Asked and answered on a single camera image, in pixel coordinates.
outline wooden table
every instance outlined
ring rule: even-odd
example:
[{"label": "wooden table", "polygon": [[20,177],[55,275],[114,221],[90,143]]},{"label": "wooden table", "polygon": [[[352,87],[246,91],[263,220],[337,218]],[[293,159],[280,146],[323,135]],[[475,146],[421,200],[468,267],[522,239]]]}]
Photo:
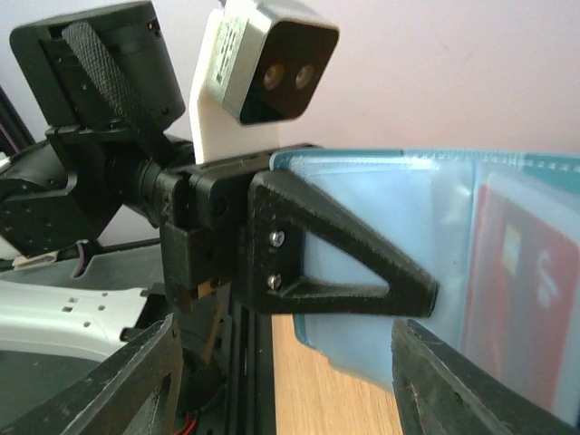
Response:
[{"label": "wooden table", "polygon": [[394,397],[331,368],[295,338],[292,317],[273,317],[278,435],[400,435]]}]

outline clear plastic sleeve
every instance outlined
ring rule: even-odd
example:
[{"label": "clear plastic sleeve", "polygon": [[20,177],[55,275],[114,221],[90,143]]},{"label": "clear plastic sleeve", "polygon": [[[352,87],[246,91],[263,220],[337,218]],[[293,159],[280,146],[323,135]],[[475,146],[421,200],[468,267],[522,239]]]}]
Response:
[{"label": "clear plastic sleeve", "polygon": [[[440,281],[432,316],[418,319],[424,326],[508,387],[575,424],[577,159],[309,150],[280,153],[271,166],[324,190]],[[381,283],[356,260],[310,235],[304,273],[340,284]],[[295,331],[334,368],[390,390],[392,322],[388,316],[297,315]]]}]

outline bolt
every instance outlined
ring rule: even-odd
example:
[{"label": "bolt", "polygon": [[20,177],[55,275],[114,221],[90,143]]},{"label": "bolt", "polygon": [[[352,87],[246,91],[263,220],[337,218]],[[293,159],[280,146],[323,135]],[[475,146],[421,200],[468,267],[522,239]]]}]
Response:
[{"label": "bolt", "polygon": [[280,247],[284,244],[286,236],[284,231],[272,231],[268,236],[268,240],[270,240],[270,245],[273,247]]},{"label": "bolt", "polygon": [[282,276],[281,275],[271,275],[268,277],[268,287],[270,287],[272,290],[276,290],[278,288],[280,288],[280,285],[282,285]]}]

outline textured grip tape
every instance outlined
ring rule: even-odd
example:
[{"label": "textured grip tape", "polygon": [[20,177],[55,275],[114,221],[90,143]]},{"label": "textured grip tape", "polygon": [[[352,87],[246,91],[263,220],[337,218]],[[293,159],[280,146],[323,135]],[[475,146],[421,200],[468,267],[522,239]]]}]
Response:
[{"label": "textured grip tape", "polygon": [[141,148],[156,163],[166,166],[174,155],[173,145],[150,117],[139,92],[91,25],[73,23],[63,30],[63,39],[115,116],[133,131]]}]

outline red card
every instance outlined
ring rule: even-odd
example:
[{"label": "red card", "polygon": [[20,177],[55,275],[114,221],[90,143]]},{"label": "red card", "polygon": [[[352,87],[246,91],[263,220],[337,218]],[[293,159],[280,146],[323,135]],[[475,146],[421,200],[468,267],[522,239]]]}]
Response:
[{"label": "red card", "polygon": [[578,215],[533,185],[502,177],[479,190],[463,352],[551,411],[579,284],[580,240],[566,233]]}]

